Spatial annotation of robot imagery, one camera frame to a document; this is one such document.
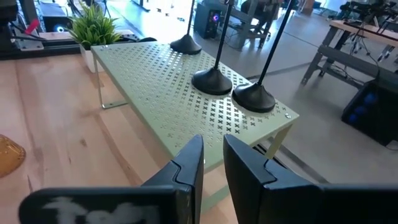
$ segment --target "orange object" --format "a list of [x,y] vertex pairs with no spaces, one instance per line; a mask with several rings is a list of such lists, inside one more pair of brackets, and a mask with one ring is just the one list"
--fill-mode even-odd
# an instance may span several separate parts
[[25,149],[0,134],[0,178],[16,170],[24,161]]

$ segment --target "gray metal frame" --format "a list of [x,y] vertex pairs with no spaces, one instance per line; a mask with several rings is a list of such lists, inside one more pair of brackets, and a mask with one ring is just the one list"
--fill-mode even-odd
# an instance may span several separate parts
[[[375,78],[378,73],[380,74],[381,84],[384,85],[385,88],[394,88],[394,86],[398,83],[398,75],[392,71],[386,70],[385,68],[378,67],[372,63],[366,62],[359,58],[356,58],[352,55],[346,54],[341,50],[343,44],[347,40],[350,32],[344,31],[343,35],[340,37],[338,43],[334,48],[330,47],[330,43],[335,37],[338,28],[331,26],[328,34],[323,40],[321,46],[318,48],[317,54],[314,56],[308,70],[305,72],[304,77],[302,78],[301,84],[306,85],[308,80],[312,77],[312,74],[315,70],[321,70],[319,76],[323,76],[325,73],[340,79],[341,81],[350,84],[356,88],[361,88],[362,84],[355,82],[354,80],[347,79],[344,75],[334,71],[330,68],[330,66],[334,62],[341,63],[346,65],[347,67],[353,68],[361,73],[364,73],[370,77]],[[322,57],[327,57],[325,64],[321,67],[319,66],[319,62]]]
[[384,59],[388,58],[391,54],[391,52],[395,49],[394,46],[387,45],[383,51],[381,52],[379,58],[377,59],[378,62],[383,61]]

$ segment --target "gray floor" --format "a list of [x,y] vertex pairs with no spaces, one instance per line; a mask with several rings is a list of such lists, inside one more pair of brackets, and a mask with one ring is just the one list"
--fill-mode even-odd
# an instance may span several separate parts
[[[133,4],[110,2],[113,14],[128,21],[137,32],[170,42],[182,36],[186,24],[156,12],[140,12]],[[263,49],[257,49],[258,41],[245,45],[242,51],[225,45],[221,61],[245,77],[261,73],[281,19],[274,23],[272,38]],[[325,18],[295,14],[285,29],[277,52],[272,60],[266,88],[280,101],[300,114],[300,118],[287,136],[284,145],[289,153],[315,170],[332,183],[391,183],[398,182],[398,152],[390,151],[369,137],[340,121],[341,113],[357,89],[331,76],[317,77],[317,72],[301,86],[300,80],[311,62],[317,46],[328,31]],[[203,40],[196,34],[196,41],[203,50],[216,54],[218,41]],[[377,58],[381,44],[366,41],[371,55]],[[372,61],[362,50],[358,57]],[[393,57],[381,66],[395,70]],[[369,78],[348,69],[348,72],[364,81]],[[287,156],[286,150],[278,157],[303,176],[308,175]]]

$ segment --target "black microphone stand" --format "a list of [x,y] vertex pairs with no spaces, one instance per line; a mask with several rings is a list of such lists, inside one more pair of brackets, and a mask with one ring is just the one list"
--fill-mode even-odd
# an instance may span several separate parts
[[232,97],[235,102],[237,102],[237,104],[249,111],[266,113],[274,109],[275,98],[264,88],[264,86],[262,85],[262,81],[264,80],[269,64],[271,63],[272,57],[274,56],[280,37],[284,32],[293,5],[295,5],[295,0],[290,0],[284,19],[280,25],[275,41],[272,44],[271,51],[269,52],[267,62],[264,66],[264,69],[262,70],[259,81],[253,84],[238,85],[232,92]]
[[199,52],[201,51],[200,45],[198,45],[193,40],[191,35],[189,35],[189,32],[191,31],[191,23],[192,23],[194,5],[195,5],[195,0],[192,0],[191,13],[189,16],[189,21],[188,21],[187,34],[185,34],[181,39],[173,41],[170,44],[171,49],[173,49],[176,52],[180,52],[183,54],[189,54],[189,55],[195,55],[195,54],[199,54]]
[[234,0],[226,0],[225,3],[228,6],[226,8],[223,32],[221,33],[221,39],[220,39],[220,44],[218,46],[216,62],[212,68],[196,72],[192,76],[192,85],[197,90],[210,95],[225,95],[232,90],[231,80],[225,77],[218,68],[218,64],[221,58],[221,53],[223,51],[226,30],[228,28],[229,17],[231,16],[232,7],[234,5]]

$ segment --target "green plant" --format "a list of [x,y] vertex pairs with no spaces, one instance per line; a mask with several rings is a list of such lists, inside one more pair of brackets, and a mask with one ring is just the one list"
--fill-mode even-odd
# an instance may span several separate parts
[[116,26],[113,24],[116,19],[107,18],[102,8],[94,4],[88,7],[81,0],[79,2],[83,13],[72,18],[73,25],[69,30],[76,42],[89,50],[93,45],[112,44],[120,39],[121,34],[115,33]]

